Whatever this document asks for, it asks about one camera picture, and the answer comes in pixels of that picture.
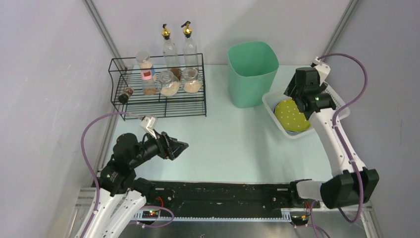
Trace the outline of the green dotted plate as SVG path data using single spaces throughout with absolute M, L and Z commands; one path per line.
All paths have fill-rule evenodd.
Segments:
M 286 131 L 301 132 L 311 128 L 310 122 L 298 110 L 292 99 L 280 101 L 273 110 L 275 117 Z

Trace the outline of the small black cap spice bottle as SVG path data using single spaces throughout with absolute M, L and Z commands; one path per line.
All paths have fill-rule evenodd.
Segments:
M 133 87 L 126 87 L 118 96 L 118 101 L 122 104 L 127 104 L 134 91 L 135 89 Z

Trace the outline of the black wire rack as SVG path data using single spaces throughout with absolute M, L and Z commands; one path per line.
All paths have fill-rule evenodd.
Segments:
M 172 97 L 165 97 L 160 92 L 154 95 L 144 95 L 142 90 L 141 70 L 135 57 L 112 58 L 108 67 L 111 76 L 110 102 L 119 112 L 138 115 L 153 115 L 157 118 L 173 118 L 188 116 L 207 116 L 206 80 L 204 69 L 204 56 L 198 54 L 199 74 L 202 87 L 197 93 L 187 93 L 183 86 Z M 133 87 L 134 93 L 127 104 L 118 101 L 118 96 L 126 87 Z

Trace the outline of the pink lid spice shaker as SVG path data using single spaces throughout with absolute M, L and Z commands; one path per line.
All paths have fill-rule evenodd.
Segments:
M 157 92 L 156 84 L 151 70 L 142 69 L 142 90 L 144 95 L 154 95 Z

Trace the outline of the round glass jar silver lid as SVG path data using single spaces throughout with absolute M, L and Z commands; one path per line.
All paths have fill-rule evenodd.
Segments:
M 174 96 L 180 88 L 179 79 L 168 70 L 162 71 L 158 75 L 158 81 L 160 83 L 160 93 L 165 97 Z

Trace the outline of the oil bottle gold spout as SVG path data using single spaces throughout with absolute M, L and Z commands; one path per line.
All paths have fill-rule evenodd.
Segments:
M 183 34 L 185 37 L 185 41 L 183 44 L 183 55 L 186 67 L 198 69 L 199 62 L 197 44 L 192 38 L 192 29 L 190 27 L 190 24 L 190 21 L 186 21 L 181 26 L 181 28 L 183 28 Z
M 171 71 L 178 80 L 181 79 L 180 60 L 177 53 L 177 47 L 170 38 L 170 30 L 167 28 L 167 24 L 162 25 L 161 35 L 164 39 L 162 53 L 168 70 Z

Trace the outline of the tall jar blue label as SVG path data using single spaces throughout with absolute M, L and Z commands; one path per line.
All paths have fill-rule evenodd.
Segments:
M 150 69 L 150 70 L 152 70 L 154 68 L 154 65 L 150 60 L 150 55 L 149 55 L 148 52 L 139 51 L 136 54 L 136 61 L 139 65 L 140 69 Z

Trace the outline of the blue plate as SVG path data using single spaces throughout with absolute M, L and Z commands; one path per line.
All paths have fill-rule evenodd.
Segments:
M 297 135 L 308 133 L 308 132 L 307 131 L 301 131 L 301 132 L 287 131 L 287 133 L 291 136 L 297 136 Z

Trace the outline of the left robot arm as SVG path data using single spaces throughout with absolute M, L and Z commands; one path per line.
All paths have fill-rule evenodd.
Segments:
M 145 134 L 142 141 L 132 133 L 120 135 L 110 161 L 98 177 L 99 188 L 82 223 L 77 238 L 116 238 L 134 215 L 154 198 L 155 185 L 138 178 L 135 169 L 158 156 L 175 160 L 188 143 L 170 137 L 166 132 L 156 137 Z

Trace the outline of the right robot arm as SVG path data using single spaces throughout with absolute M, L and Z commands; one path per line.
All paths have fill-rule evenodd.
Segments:
M 318 134 L 332 173 L 328 181 L 302 179 L 291 186 L 300 199 L 321 201 L 329 209 L 363 205 L 370 200 L 379 175 L 366 167 L 351 146 L 338 117 L 340 109 L 326 88 L 316 68 L 300 67 L 285 91 Z

